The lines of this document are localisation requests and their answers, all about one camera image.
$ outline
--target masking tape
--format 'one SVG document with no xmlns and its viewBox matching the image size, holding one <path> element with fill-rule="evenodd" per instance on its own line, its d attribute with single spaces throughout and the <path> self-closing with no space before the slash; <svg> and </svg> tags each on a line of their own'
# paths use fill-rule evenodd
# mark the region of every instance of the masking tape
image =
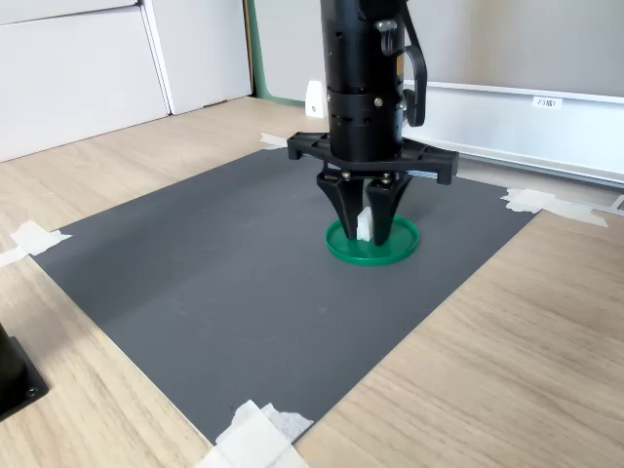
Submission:
<svg viewBox="0 0 624 468">
<path fill-rule="evenodd" d="M 15 263 L 27 255 L 42 254 L 50 247 L 70 237 L 61 234 L 60 231 L 48 232 L 36 222 L 28 220 L 11 234 L 11 238 L 18 246 L 10 251 L 0 253 L 0 267 Z"/>
<path fill-rule="evenodd" d="M 271 404 L 259 409 L 249 400 L 196 468 L 307 468 L 292 443 L 310 425 L 300 414 Z"/>
<path fill-rule="evenodd" d="M 262 138 L 260 139 L 260 141 L 270 144 L 270 146 L 267 146 L 264 149 L 280 149 L 288 147 L 286 139 L 280 136 L 262 134 Z"/>
<path fill-rule="evenodd" d="M 538 213 L 541 210 L 546 210 L 555 215 L 576 219 L 601 227 L 608 227 L 603 218 L 592 213 L 591 208 L 559 200 L 552 193 L 538 192 L 537 190 L 530 189 L 519 190 L 515 188 L 509 188 L 507 192 L 508 194 L 501 197 L 501 200 L 507 200 L 509 203 L 506 208 L 514 212 Z"/>
</svg>

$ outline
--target wooden tabletop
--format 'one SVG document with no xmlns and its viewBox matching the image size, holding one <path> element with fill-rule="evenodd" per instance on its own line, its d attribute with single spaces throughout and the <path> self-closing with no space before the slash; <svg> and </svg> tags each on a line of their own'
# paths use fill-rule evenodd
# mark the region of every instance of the wooden tabletop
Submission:
<svg viewBox="0 0 624 468">
<path fill-rule="evenodd" d="M 288 137 L 326 129 L 243 98 L 0 164 L 0 252 Z M 624 218 L 539 214 L 296 448 L 311 467 L 624 466 Z M 2 467 L 192 467 L 210 443 L 31 259 L 0 322 L 51 386 L 0 423 Z"/>
</svg>

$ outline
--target label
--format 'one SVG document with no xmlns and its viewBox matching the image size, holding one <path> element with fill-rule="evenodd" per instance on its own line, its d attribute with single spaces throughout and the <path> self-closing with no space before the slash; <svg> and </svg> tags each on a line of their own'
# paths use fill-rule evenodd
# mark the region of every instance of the label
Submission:
<svg viewBox="0 0 624 468">
<path fill-rule="evenodd" d="M 559 110 L 564 105 L 564 100 L 559 97 L 540 97 L 533 98 L 533 107 L 540 109 Z"/>
</svg>

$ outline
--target gray mat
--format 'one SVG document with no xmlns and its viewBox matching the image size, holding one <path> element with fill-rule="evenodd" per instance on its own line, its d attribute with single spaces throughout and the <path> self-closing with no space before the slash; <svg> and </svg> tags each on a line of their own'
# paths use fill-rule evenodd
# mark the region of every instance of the gray mat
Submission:
<svg viewBox="0 0 624 468">
<path fill-rule="evenodd" d="M 211 441 L 246 400 L 318 421 L 532 214 L 416 178 L 409 259 L 333 258 L 321 163 L 261 151 L 62 228 L 43 269 Z"/>
</svg>

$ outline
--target green plastic cap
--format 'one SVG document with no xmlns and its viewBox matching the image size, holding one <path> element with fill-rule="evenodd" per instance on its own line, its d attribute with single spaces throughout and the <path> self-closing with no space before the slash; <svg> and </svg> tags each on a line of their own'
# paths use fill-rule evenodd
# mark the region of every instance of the green plastic cap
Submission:
<svg viewBox="0 0 624 468">
<path fill-rule="evenodd" d="M 395 216 L 390 237 L 383 246 L 348 240 L 340 221 L 332 224 L 325 234 L 325 243 L 335 257 L 367 266 L 389 265 L 409 257 L 418 247 L 418 239 L 416 226 L 399 216 Z"/>
</svg>

